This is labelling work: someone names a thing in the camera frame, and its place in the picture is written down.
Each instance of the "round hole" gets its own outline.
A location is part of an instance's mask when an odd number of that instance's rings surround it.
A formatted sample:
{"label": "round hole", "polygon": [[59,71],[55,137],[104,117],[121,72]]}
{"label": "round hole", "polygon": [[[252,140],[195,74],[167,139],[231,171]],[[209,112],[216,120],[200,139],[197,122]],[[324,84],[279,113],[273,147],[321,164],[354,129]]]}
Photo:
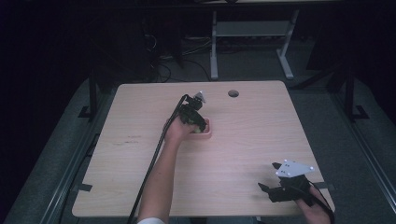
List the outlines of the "round hole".
{"label": "round hole", "polygon": [[237,97],[239,95],[239,92],[238,91],[234,91],[234,90],[228,91],[228,95],[233,97],[233,98],[235,98],[235,97]]}

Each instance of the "person's arm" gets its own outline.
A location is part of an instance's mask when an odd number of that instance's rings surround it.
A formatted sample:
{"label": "person's arm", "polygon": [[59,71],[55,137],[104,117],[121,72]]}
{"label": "person's arm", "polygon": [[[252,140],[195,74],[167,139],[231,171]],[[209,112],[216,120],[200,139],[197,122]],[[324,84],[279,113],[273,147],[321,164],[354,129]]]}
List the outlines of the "person's arm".
{"label": "person's arm", "polygon": [[[316,198],[325,203],[323,197],[320,195],[317,189],[311,186],[309,192],[314,195]],[[303,199],[299,199],[295,201],[300,209],[303,211],[306,222],[308,224],[330,224],[329,215],[323,210],[320,205],[314,203],[311,207],[308,206]]]}
{"label": "person's arm", "polygon": [[137,221],[156,217],[168,222],[172,204],[175,164],[177,151],[187,136],[196,128],[183,124],[179,117],[170,125],[166,135],[163,151],[151,170],[143,190]]}

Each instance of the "table top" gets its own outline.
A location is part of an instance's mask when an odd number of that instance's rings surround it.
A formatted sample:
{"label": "table top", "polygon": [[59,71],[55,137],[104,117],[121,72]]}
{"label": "table top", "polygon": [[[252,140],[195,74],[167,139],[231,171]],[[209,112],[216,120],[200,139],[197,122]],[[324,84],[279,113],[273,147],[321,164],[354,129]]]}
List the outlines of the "table top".
{"label": "table top", "polygon": [[[229,91],[239,96],[230,97]],[[272,203],[258,182],[279,179],[272,162],[288,159],[315,167],[323,182],[289,93],[280,81],[121,85],[108,113],[73,207],[77,217],[128,217],[163,125],[181,96],[203,91],[199,111],[212,136],[187,140],[177,154],[170,216],[288,216],[294,202]],[[333,208],[329,191],[323,195]]]}

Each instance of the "metal frame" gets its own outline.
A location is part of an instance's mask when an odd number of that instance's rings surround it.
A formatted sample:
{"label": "metal frame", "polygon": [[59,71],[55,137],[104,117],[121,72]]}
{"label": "metal frame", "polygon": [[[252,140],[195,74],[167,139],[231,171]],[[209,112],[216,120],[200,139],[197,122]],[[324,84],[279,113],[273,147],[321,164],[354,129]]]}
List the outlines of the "metal frame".
{"label": "metal frame", "polygon": [[293,79],[286,52],[289,47],[291,36],[294,31],[295,23],[299,14],[299,9],[293,11],[290,21],[217,21],[217,12],[213,11],[212,21],[212,51],[210,53],[210,77],[213,80],[219,79],[218,58],[216,53],[217,36],[268,36],[283,35],[285,42],[281,49],[276,50],[276,55],[280,61],[283,72],[287,79]]}
{"label": "metal frame", "polygon": [[89,118],[90,121],[92,121],[93,118],[95,117],[96,111],[97,111],[96,82],[95,82],[95,76],[94,76],[93,70],[90,72],[88,81],[90,84],[90,106],[82,107],[81,111],[79,112],[78,117],[79,118]]}
{"label": "metal frame", "polygon": [[364,139],[361,130],[355,124],[355,122],[350,120],[350,116],[344,113],[343,111],[343,102],[342,100],[336,95],[331,94],[332,101],[335,105],[337,105],[337,110],[339,111],[341,117],[344,120],[344,123],[352,132],[353,137],[359,144],[362,153],[368,163],[370,170],[373,173],[373,177],[375,178],[378,186],[381,188],[385,198],[387,199],[391,209],[396,214],[396,188],[390,182],[387,174],[385,173],[384,169],[382,168],[379,161],[376,159],[375,154],[371,150],[369,144]]}
{"label": "metal frame", "polygon": [[[104,94],[102,95],[101,99],[99,99],[98,105],[106,105],[108,104],[109,100],[111,100],[110,97]],[[76,146],[76,150],[66,167],[64,175],[54,190],[49,205],[39,223],[57,223],[59,215],[62,212],[62,205],[66,203],[67,200],[67,191],[71,189],[74,176],[78,172],[80,163],[85,158],[87,148],[90,148],[92,139],[96,138],[97,133],[95,130],[101,129],[101,127],[104,125],[104,123],[100,122],[100,120],[103,118],[103,115],[107,113],[105,108],[105,106],[99,106],[95,113],[96,116],[90,117],[90,120],[92,120],[88,123],[88,126],[81,136],[78,145]]]}

